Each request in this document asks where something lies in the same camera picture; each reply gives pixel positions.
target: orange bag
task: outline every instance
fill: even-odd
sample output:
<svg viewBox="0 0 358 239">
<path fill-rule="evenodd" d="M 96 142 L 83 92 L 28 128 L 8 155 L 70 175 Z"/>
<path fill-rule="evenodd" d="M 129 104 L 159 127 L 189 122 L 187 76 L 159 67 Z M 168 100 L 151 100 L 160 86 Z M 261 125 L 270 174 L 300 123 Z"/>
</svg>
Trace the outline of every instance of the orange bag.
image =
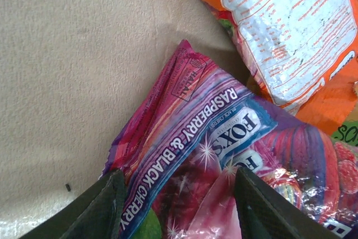
<svg viewBox="0 0 358 239">
<path fill-rule="evenodd" d="M 357 101 L 358 0 L 203 1 L 263 97 L 330 135 L 340 127 Z"/>
</svg>

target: green label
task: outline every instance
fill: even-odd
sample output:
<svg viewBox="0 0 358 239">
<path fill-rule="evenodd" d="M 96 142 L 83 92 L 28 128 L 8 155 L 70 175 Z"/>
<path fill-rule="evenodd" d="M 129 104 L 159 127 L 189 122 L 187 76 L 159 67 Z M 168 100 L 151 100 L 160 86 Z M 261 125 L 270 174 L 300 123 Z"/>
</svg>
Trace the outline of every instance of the green label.
<svg viewBox="0 0 358 239">
<path fill-rule="evenodd" d="M 351 146 L 358 146 L 358 121 L 345 121 L 332 137 Z"/>
<path fill-rule="evenodd" d="M 131 239 L 161 239 L 162 228 L 155 212 L 151 209 Z"/>
</svg>

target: raspberry image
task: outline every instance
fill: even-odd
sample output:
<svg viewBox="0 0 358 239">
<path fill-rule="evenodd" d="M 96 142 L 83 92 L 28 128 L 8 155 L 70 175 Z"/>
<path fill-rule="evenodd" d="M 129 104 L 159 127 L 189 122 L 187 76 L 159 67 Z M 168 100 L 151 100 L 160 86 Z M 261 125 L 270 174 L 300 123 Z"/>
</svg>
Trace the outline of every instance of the raspberry image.
<svg viewBox="0 0 358 239">
<path fill-rule="evenodd" d="M 356 157 L 354 156 L 354 154 L 342 142 L 335 143 L 335 150 L 338 162 L 344 160 L 348 160 L 353 163 L 356 162 Z"/>
<path fill-rule="evenodd" d="M 338 163 L 341 190 L 347 194 L 358 192 L 358 169 L 355 163 L 344 160 Z"/>
</svg>

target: plastic wrapper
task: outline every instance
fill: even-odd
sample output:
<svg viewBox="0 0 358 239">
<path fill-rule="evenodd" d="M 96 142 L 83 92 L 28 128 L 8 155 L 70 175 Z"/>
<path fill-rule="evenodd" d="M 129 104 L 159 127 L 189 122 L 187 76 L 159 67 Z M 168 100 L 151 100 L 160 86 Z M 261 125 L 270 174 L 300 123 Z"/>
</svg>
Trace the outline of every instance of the plastic wrapper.
<svg viewBox="0 0 358 239">
<path fill-rule="evenodd" d="M 357 153 L 183 41 L 113 142 L 103 173 L 125 176 L 121 238 L 239 238 L 239 166 L 332 232 L 356 238 Z"/>
<path fill-rule="evenodd" d="M 203 0 L 265 99 L 329 135 L 357 97 L 358 0 Z"/>
</svg>

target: beige carpet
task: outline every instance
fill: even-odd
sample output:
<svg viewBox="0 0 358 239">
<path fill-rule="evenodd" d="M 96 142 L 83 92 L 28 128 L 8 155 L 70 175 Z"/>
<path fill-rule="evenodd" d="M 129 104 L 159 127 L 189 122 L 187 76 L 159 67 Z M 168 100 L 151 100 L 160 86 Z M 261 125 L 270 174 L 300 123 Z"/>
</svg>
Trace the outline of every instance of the beige carpet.
<svg viewBox="0 0 358 239">
<path fill-rule="evenodd" d="M 199 0 L 0 0 L 1 239 L 20 237 L 98 179 L 183 38 L 246 78 Z"/>
</svg>

